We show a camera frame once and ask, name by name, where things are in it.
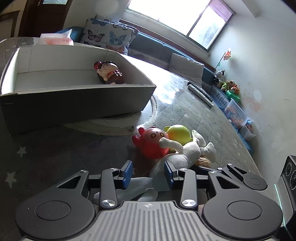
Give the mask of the white plush toy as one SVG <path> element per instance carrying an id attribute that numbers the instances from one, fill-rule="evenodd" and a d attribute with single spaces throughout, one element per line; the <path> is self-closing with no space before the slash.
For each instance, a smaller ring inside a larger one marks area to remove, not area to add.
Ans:
<path id="1" fill-rule="evenodd" d="M 175 169 L 191 168 L 201 157 L 207 162 L 215 161 L 216 150 L 214 144 L 206 144 L 202 135 L 196 130 L 192 130 L 193 140 L 181 145 L 179 142 L 161 138 L 159 145 L 165 148 L 172 148 L 176 152 L 167 154 L 158 160 L 152 167 L 148 177 L 131 178 L 126 190 L 116 190 L 117 200 L 119 203 L 129 201 L 140 196 L 139 201 L 155 201 L 159 192 L 169 191 L 169 186 L 165 178 L 164 164 L 170 161 Z"/>

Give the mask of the dark wooden door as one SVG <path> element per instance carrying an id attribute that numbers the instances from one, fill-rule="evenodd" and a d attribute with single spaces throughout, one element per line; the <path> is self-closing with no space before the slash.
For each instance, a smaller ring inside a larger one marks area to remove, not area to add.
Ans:
<path id="1" fill-rule="evenodd" d="M 39 37 L 43 33 L 55 33 L 63 28 L 72 0 L 26 2 L 18 35 Z"/>

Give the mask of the green round toy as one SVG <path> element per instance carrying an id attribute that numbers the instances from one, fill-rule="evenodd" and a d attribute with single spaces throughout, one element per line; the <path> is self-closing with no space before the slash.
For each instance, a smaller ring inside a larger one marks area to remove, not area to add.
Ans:
<path id="1" fill-rule="evenodd" d="M 192 141 L 190 131 L 183 125 L 166 126 L 164 131 L 170 140 L 179 142 L 182 146 Z"/>

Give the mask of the clear plastic toy bin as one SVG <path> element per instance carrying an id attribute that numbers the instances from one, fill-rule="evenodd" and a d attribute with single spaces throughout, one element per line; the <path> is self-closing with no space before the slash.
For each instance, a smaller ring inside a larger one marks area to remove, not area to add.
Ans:
<path id="1" fill-rule="evenodd" d="M 224 113 L 237 129 L 241 129 L 248 120 L 251 120 L 251 118 L 233 99 L 231 99 L 229 104 L 226 106 Z"/>

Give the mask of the stuffed animals pile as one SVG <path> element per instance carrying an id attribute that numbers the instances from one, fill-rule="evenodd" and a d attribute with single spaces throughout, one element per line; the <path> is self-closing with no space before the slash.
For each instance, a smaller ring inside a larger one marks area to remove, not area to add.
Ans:
<path id="1" fill-rule="evenodd" d="M 233 99 L 237 103 L 240 102 L 239 86 L 232 80 L 224 80 L 225 70 L 219 70 L 215 73 L 215 83 L 220 90 L 226 94 L 229 99 Z"/>

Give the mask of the tan peanut toy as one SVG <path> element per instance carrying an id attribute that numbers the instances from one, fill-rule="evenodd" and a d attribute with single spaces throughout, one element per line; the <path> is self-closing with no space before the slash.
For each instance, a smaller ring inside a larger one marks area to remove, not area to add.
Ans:
<path id="1" fill-rule="evenodd" d="M 211 161 L 207 159 L 204 156 L 201 156 L 196 162 L 195 165 L 201 166 L 201 167 L 206 167 L 206 168 L 211 168 Z"/>

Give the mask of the grey remote control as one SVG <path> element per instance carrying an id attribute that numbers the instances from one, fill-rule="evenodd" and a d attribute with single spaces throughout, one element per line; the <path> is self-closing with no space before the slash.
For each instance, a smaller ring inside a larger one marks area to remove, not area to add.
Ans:
<path id="1" fill-rule="evenodd" d="M 194 93 L 197 97 L 199 97 L 203 102 L 205 102 L 210 108 L 214 106 L 213 102 L 210 101 L 202 92 L 196 89 L 193 85 L 189 84 L 188 89 Z"/>

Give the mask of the butterfly pattern pillow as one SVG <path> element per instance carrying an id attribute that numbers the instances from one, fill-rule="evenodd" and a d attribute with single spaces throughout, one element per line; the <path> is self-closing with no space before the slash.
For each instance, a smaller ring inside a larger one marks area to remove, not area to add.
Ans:
<path id="1" fill-rule="evenodd" d="M 139 30 L 133 26 L 95 16 L 86 21 L 80 43 L 127 55 L 138 33 Z"/>

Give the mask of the red round toy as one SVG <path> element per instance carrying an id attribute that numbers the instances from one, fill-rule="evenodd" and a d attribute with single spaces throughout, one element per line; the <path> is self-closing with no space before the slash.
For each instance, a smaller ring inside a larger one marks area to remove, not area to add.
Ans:
<path id="1" fill-rule="evenodd" d="M 161 138 L 169 138 L 165 131 L 153 126 L 148 129 L 140 127 L 138 133 L 140 136 L 133 135 L 132 142 L 146 158 L 156 160 L 168 153 L 169 148 L 161 148 L 159 146 L 159 140 Z"/>

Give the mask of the pink tissue pack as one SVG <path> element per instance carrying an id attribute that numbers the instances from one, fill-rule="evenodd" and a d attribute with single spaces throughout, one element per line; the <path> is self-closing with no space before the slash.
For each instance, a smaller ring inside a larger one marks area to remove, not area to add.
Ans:
<path id="1" fill-rule="evenodd" d="M 51 34 L 41 34 L 38 45 L 67 45 L 73 46 L 74 42 L 71 39 L 70 35 L 72 29 L 63 32 L 63 33 L 51 33 Z"/>

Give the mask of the blue sofa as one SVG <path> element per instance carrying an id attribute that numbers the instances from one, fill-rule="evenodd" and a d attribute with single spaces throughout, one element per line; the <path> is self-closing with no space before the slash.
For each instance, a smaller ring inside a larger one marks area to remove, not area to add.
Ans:
<path id="1" fill-rule="evenodd" d="M 128 56 L 154 64 L 160 68 L 169 69 L 171 55 L 177 55 L 189 58 L 190 56 L 145 33 L 138 33 L 128 48 Z M 214 72 L 204 66 L 202 83 L 200 86 L 211 96 L 215 104 L 224 110 L 230 100 L 216 85 Z"/>

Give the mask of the grey cardboard box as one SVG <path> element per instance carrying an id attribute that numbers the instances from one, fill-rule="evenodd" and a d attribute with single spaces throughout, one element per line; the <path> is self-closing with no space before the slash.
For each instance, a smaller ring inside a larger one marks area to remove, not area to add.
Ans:
<path id="1" fill-rule="evenodd" d="M 124 84 L 103 84 L 97 61 L 114 62 Z M 156 86 L 130 57 L 90 47 L 16 49 L 1 76 L 1 110 L 12 135 L 66 123 L 142 111 Z"/>

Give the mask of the window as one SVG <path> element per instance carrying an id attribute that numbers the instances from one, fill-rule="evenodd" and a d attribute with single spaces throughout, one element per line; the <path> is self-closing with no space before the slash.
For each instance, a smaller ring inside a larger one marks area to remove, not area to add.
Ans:
<path id="1" fill-rule="evenodd" d="M 130 1 L 128 11 L 153 20 L 209 51 L 234 11 L 224 1 Z"/>

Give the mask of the red-haired doll toy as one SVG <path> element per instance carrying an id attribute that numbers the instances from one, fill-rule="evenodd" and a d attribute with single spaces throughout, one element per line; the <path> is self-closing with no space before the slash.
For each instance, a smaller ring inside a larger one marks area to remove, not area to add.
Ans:
<path id="1" fill-rule="evenodd" d="M 124 84 L 123 74 L 112 61 L 97 61 L 94 63 L 99 80 L 103 84 Z"/>

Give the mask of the grey cushion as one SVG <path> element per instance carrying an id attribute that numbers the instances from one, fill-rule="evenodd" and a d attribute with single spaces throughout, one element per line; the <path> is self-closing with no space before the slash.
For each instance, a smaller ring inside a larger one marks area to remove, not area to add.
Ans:
<path id="1" fill-rule="evenodd" d="M 171 54 L 170 72 L 202 86 L 203 70 L 204 64 L 176 53 Z"/>

